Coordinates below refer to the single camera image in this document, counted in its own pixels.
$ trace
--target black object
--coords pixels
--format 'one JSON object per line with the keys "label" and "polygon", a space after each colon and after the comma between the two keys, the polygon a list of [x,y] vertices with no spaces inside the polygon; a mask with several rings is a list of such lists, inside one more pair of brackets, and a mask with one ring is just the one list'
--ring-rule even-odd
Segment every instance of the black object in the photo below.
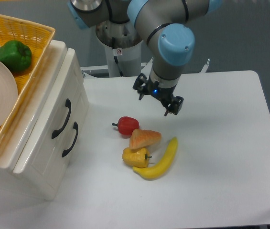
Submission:
{"label": "black object", "polygon": [[173,96],[173,91],[176,86],[171,88],[160,88],[159,82],[155,81],[154,83],[151,79],[141,73],[133,85],[133,89],[137,90],[140,94],[139,100],[143,98],[144,95],[150,94],[152,97],[156,98],[161,102],[161,104],[166,108],[164,116],[167,116],[168,113],[173,113],[177,115],[181,110],[184,99],[180,96]]}
{"label": "black object", "polygon": [[70,115],[71,115],[71,101],[70,101],[70,99],[66,99],[65,106],[69,109],[67,117],[65,119],[65,122],[64,122],[63,126],[60,129],[54,130],[52,132],[52,139],[56,138],[57,136],[59,136],[62,133],[62,131],[65,129],[65,127],[67,126],[67,123],[69,121],[69,118],[70,118]]}
{"label": "black object", "polygon": [[74,122],[73,129],[76,130],[76,136],[75,136],[75,138],[73,140],[73,143],[72,143],[71,147],[69,149],[65,149],[63,151],[62,157],[67,156],[71,152],[71,150],[73,149],[74,145],[76,144],[76,140],[77,140],[77,136],[78,136],[78,124],[77,124],[77,122]]}

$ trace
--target white drawer cabinet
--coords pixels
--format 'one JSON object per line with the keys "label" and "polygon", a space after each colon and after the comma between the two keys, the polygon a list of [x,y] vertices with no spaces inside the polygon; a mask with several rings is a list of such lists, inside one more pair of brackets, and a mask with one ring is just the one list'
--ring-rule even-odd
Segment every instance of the white drawer cabinet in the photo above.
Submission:
{"label": "white drawer cabinet", "polygon": [[51,200],[60,186],[89,107],[83,76],[68,49],[15,166],[0,167],[0,188]]}

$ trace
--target wicker basket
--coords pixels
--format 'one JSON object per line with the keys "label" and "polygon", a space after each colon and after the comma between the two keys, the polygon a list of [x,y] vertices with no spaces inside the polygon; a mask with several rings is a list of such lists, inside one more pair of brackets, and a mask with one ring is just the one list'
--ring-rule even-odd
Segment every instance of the wicker basket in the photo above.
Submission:
{"label": "wicker basket", "polygon": [[41,62],[46,48],[49,46],[55,29],[31,21],[25,21],[9,16],[0,15],[0,45],[10,40],[19,40],[30,47],[32,51],[31,66],[21,73],[14,73],[18,87],[18,99],[10,115],[0,127],[0,141],[9,128],[17,111],[21,107],[28,90],[30,89],[34,73]]}

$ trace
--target banana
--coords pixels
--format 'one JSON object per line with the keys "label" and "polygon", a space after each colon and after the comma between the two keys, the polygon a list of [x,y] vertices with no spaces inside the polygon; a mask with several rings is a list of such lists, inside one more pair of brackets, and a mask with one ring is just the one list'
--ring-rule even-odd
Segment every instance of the banana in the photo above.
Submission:
{"label": "banana", "polygon": [[133,171],[145,179],[155,179],[160,177],[171,166],[176,155],[177,147],[178,141],[177,138],[174,137],[169,142],[163,157],[156,165],[147,168],[138,168],[133,166]]}

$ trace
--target drawer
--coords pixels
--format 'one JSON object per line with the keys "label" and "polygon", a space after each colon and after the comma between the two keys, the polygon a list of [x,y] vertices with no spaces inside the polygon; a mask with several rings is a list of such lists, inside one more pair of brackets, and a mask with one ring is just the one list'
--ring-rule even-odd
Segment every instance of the drawer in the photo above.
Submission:
{"label": "drawer", "polygon": [[25,177],[32,187],[39,189],[45,199],[52,199],[61,183],[88,105],[75,51],[69,49],[41,115],[13,170],[14,174]]}

